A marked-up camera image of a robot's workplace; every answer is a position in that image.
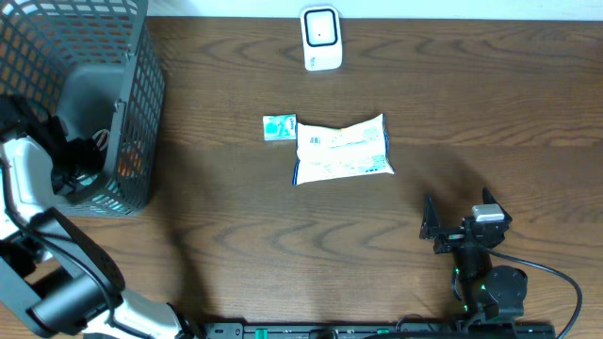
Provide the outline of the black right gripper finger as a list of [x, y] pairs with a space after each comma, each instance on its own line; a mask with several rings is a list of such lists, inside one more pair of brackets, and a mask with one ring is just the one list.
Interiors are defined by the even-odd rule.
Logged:
[[482, 195], [482, 203], [483, 204], [495, 204], [500, 209], [502, 209], [501, 205], [497, 202], [497, 200], [494, 198], [493, 194], [487, 187], [484, 187], [482, 189], [481, 195]]
[[427, 195], [424, 202], [423, 219], [421, 223], [419, 238], [434, 239], [440, 233], [440, 220], [437, 210], [432, 201], [432, 197]]

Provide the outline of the green Zam-Buk ointment box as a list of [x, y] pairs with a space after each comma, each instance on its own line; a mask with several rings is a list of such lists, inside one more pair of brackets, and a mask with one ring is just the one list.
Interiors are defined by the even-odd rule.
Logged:
[[92, 136], [97, 148], [102, 152], [105, 151], [110, 137], [110, 131], [108, 129], [100, 129]]

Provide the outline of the cream snack bag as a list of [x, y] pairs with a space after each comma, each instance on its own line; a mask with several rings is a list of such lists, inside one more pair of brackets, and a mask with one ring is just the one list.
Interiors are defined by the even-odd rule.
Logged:
[[393, 174], [385, 123], [384, 114], [345, 128], [299, 123], [292, 183]]

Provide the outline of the teal white tissue packet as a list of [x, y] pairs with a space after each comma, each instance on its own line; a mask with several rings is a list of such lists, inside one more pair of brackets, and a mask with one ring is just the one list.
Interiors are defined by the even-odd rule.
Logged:
[[82, 186], [90, 186], [98, 177], [97, 174], [94, 175], [82, 175], [78, 178], [78, 183]]

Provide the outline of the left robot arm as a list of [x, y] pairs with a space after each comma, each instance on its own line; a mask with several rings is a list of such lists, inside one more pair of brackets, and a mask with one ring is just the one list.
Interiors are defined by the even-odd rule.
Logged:
[[126, 288], [108, 253], [56, 209], [56, 186], [103, 164], [95, 139], [67, 140], [59, 118], [2, 95], [2, 303], [42, 338], [204, 338], [171, 304]]

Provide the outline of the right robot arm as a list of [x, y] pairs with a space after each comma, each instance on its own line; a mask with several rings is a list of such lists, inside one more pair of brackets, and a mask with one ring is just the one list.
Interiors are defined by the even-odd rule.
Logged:
[[466, 306], [465, 315], [455, 320], [457, 331], [511, 327], [524, 314], [527, 274], [512, 266], [493, 266], [490, 254], [505, 240], [512, 221], [486, 188], [482, 203], [473, 206], [456, 228], [444, 227], [432, 197], [425, 198], [419, 237], [433, 240], [436, 254], [453, 256], [453, 295]]

